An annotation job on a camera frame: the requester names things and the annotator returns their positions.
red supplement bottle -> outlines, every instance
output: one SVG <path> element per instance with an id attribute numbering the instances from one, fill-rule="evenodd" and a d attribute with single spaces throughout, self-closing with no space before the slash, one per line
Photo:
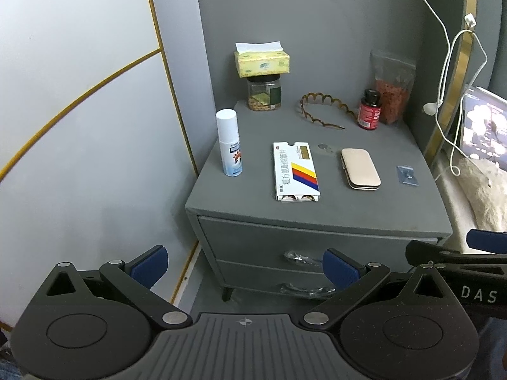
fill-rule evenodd
<path id="1" fill-rule="evenodd" d="M 365 130 L 376 129 L 379 124 L 380 109 L 380 93 L 376 90 L 364 90 L 357 118 L 359 126 Z"/>

plastic-wrapped drawer handle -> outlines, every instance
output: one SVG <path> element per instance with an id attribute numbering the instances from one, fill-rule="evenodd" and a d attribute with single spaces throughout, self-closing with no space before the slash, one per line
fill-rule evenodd
<path id="1" fill-rule="evenodd" d="M 286 251 L 283 254 L 283 257 L 299 265 L 311 265 L 312 267 L 318 267 L 320 269 L 322 268 L 322 260 L 315 260 L 313 258 L 296 253 L 295 251 Z"/>
<path id="2" fill-rule="evenodd" d="M 304 289 L 296 287 L 292 283 L 283 283 L 280 288 L 280 293 L 291 294 L 297 297 L 303 298 L 328 298 L 335 294 L 336 289 L 334 287 L 320 287 L 316 289 Z"/>

white cable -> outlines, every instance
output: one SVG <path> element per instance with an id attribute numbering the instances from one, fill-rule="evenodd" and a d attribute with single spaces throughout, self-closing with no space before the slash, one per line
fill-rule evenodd
<path id="1" fill-rule="evenodd" d="M 488 55 L 486 54 L 486 51 L 484 50 L 484 48 L 483 48 L 483 46 L 481 44 L 481 41 L 479 40 L 477 34 L 474 33 L 472 30 L 468 30 L 468 29 L 461 30 L 458 34 L 456 34 L 456 36 L 453 39 L 452 44 L 451 44 L 450 41 L 449 41 L 449 33 L 447 32 L 447 28 L 445 27 L 444 22 L 440 19 L 440 17 L 435 12 L 435 10 L 433 10 L 433 7 L 428 3 L 428 1 L 427 0 L 423 0 L 423 1 L 427 5 L 427 7 L 429 8 L 429 10 L 433 13 L 433 15 L 435 16 L 435 18 L 438 20 L 438 22 L 440 23 L 440 25 L 442 26 L 442 28 L 444 29 L 444 34 L 445 34 L 445 38 L 446 38 L 446 42 L 447 42 L 447 55 L 445 57 L 444 65 L 442 67 L 442 73 L 440 74 L 439 89 L 438 89 L 438 95 L 437 95 L 437 112 L 435 113 L 435 124 L 437 125 L 437 127 L 438 127 L 438 129 L 440 131 L 440 134 L 442 135 L 442 138 L 449 145 L 452 146 L 452 151 L 451 151 L 451 157 L 450 157 L 450 161 L 449 161 L 449 167 L 446 170 L 444 170 L 442 173 L 440 173 L 440 175 L 437 176 L 437 178 L 435 179 L 435 181 L 437 181 L 443 175 L 443 173 L 445 171 L 449 170 L 449 169 L 451 170 L 452 174 L 455 175 L 456 177 L 458 177 L 461 174 L 460 169 L 457 166 L 453 166 L 453 164 L 452 164 L 453 157 L 454 157 L 454 152 L 456 150 L 458 150 L 467 160 L 469 160 L 470 162 L 473 163 L 472 159 L 470 157 L 468 157 L 457 146 L 458 134 L 459 134 L 459 126 L 461 125 L 462 115 L 463 115 L 463 99 L 465 98 L 465 95 L 466 95 L 468 89 L 473 85 L 473 83 L 477 79 L 478 75 L 481 73 L 482 69 L 488 63 Z M 470 34 L 473 35 L 473 37 L 475 37 L 475 39 L 478 42 L 479 47 L 481 48 L 482 53 L 484 54 L 485 61 L 482 63 L 481 67 L 479 67 L 479 69 L 477 70 L 477 72 L 475 73 L 475 75 L 472 77 L 470 83 L 468 83 L 468 85 L 466 85 L 466 88 L 463 91 L 463 94 L 462 94 L 462 96 L 460 98 L 460 101 L 459 101 L 459 124 L 458 124 L 457 130 L 456 130 L 456 135 L 454 137 L 454 142 L 451 142 L 444 135 L 444 131 L 442 130 L 442 127 L 440 126 L 440 122 L 439 122 L 439 109 L 440 109 L 440 106 L 442 106 L 442 104 L 444 102 L 444 98 L 445 98 L 445 87 L 447 85 L 447 75 L 449 74 L 449 67 L 450 67 L 450 63 L 451 63 L 451 57 L 452 57 L 452 52 L 454 50 L 454 46 L 456 45 L 456 42 L 458 41 L 458 39 L 460 38 L 460 36 L 463 35 L 463 34 L 465 34 L 465 33 L 470 33 Z M 484 176 L 488 179 L 488 185 L 491 187 L 492 183 L 491 183 L 490 178 L 488 176 L 486 176 L 486 174 L 484 174 Z"/>

tissue box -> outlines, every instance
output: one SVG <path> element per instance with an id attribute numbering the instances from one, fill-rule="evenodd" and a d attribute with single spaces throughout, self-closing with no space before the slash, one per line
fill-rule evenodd
<path id="1" fill-rule="evenodd" d="M 276 199 L 318 201 L 320 191 L 308 143 L 273 143 Z"/>
<path id="2" fill-rule="evenodd" d="M 280 52 L 234 53 L 236 68 L 240 77 L 255 75 L 283 74 L 289 72 L 289 55 Z"/>

drawer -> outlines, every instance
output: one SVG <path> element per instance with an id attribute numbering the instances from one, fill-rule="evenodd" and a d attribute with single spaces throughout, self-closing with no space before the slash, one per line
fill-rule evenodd
<path id="1" fill-rule="evenodd" d="M 245 264 L 217 261 L 226 286 L 265 291 L 277 294 L 290 294 L 308 297 L 310 292 L 324 292 L 333 284 L 320 273 L 268 269 Z"/>
<path id="2" fill-rule="evenodd" d="M 436 238 L 363 236 L 203 216 L 199 217 L 199 223 L 217 260 L 320 273 L 319 262 L 328 248 L 336 248 L 361 264 L 376 261 L 392 271 L 404 272 L 410 268 L 405 259 L 405 247 L 410 241 L 437 243 Z M 290 251 L 316 261 L 295 263 L 285 257 Z"/>

